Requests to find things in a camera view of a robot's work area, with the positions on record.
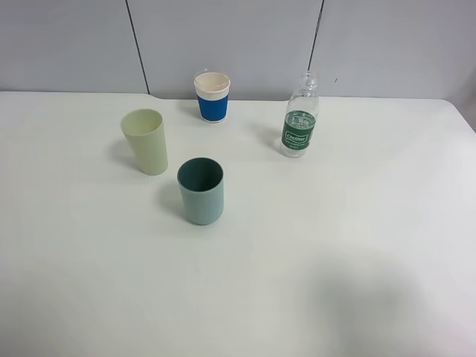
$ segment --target cup rim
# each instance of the cup rim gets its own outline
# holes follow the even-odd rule
[[[152,112],[159,120],[160,120],[160,123],[157,125],[157,127],[150,131],[150,132],[146,132],[144,134],[131,134],[129,132],[126,132],[124,130],[124,122],[130,118],[128,118],[130,115],[132,114],[137,114],[139,112]],[[133,136],[133,137],[141,137],[141,136],[146,136],[146,135],[151,135],[152,133],[156,132],[158,129],[160,129],[161,126],[164,125],[164,118],[162,117],[162,114],[157,112],[156,110],[154,109],[148,109],[148,108],[143,108],[143,109],[136,109],[136,110],[133,110],[129,113],[127,113],[126,115],[123,116],[123,118],[120,120],[120,128],[122,129],[122,133],[124,135],[127,135],[127,136]]]
[[[200,160],[200,159],[205,159],[205,160],[208,160],[208,161],[212,161],[213,163],[217,164],[218,167],[220,168],[220,171],[222,173],[222,177],[220,178],[220,180],[218,181],[218,183],[213,186],[211,189],[209,190],[205,190],[205,191],[195,191],[195,190],[191,190],[190,188],[187,188],[185,187],[181,182],[180,182],[180,178],[179,178],[179,175],[180,175],[180,171],[182,169],[182,167],[184,167],[186,164],[189,164],[191,161],[195,161],[195,160]],[[218,161],[215,161],[213,160],[212,158],[206,158],[206,157],[199,157],[199,158],[191,158],[190,160],[187,160],[185,161],[182,165],[180,165],[178,171],[177,171],[177,182],[178,184],[180,185],[180,187],[183,187],[185,190],[187,191],[190,191],[190,192],[193,192],[193,193],[209,193],[213,190],[215,190],[222,182],[223,182],[223,178],[225,177],[225,172],[223,171],[223,167],[222,165],[220,165],[218,163]]]
[[[200,77],[200,76],[203,76],[203,75],[206,75],[206,74],[219,74],[220,76],[223,76],[225,78],[225,82],[224,84],[226,83],[226,86],[222,89],[219,89],[217,91],[208,91],[208,90],[205,90],[201,85],[200,83],[197,81],[197,79]],[[214,72],[214,71],[203,71],[203,72],[199,72],[198,74],[195,75],[195,78],[193,80],[193,83],[195,84],[195,88],[196,89],[199,89],[200,91],[203,91],[205,93],[210,93],[210,94],[216,94],[216,93],[221,93],[223,91],[226,91],[228,88],[230,88],[230,84],[231,84],[231,81],[230,81],[230,78],[226,75],[226,74],[223,74],[221,72]]]

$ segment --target gray wall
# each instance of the gray wall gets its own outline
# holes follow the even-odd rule
[[[0,90],[285,100],[308,66],[321,0],[2,0]],[[475,0],[325,0],[311,69],[322,95],[443,98],[476,128]],[[133,29],[133,21],[140,55]]]
[[[447,99],[476,127],[475,16],[475,0],[326,0],[321,93]]]
[[[285,100],[307,69],[321,0],[129,0],[151,94],[192,98],[205,68],[232,99]]]
[[[126,3],[1,0],[0,90],[147,93]]]

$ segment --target wall seam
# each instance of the wall seam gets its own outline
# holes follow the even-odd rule
[[[137,36],[135,35],[134,22],[132,21],[131,9],[129,8],[129,2],[126,1],[127,13],[129,14],[129,21],[131,23],[132,34],[134,35],[135,47],[137,48],[137,53],[139,55],[139,61],[141,62],[142,74],[144,76],[144,82],[146,83],[147,94],[150,94],[149,83],[147,82],[146,70],[144,68],[144,63],[142,62],[141,49],[139,48],[139,43],[137,41]]]
[[[315,49],[315,41],[318,38],[319,26],[321,26],[321,18],[322,18],[322,12],[324,10],[324,2],[326,2],[326,0],[322,0],[321,10],[319,11],[318,23],[315,26],[314,42],[312,43],[311,56],[309,58],[309,64],[307,65],[308,71],[311,69],[312,56],[314,55],[314,49]]]

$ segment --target clear plastic bottle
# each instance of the clear plastic bottle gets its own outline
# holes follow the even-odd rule
[[[303,74],[300,87],[291,96],[284,118],[281,152],[299,158],[306,152],[319,111],[318,79],[310,71]]]

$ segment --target pale green cup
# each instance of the pale green cup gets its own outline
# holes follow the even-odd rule
[[[130,112],[120,127],[146,175],[159,175],[168,166],[162,115],[151,109]]]

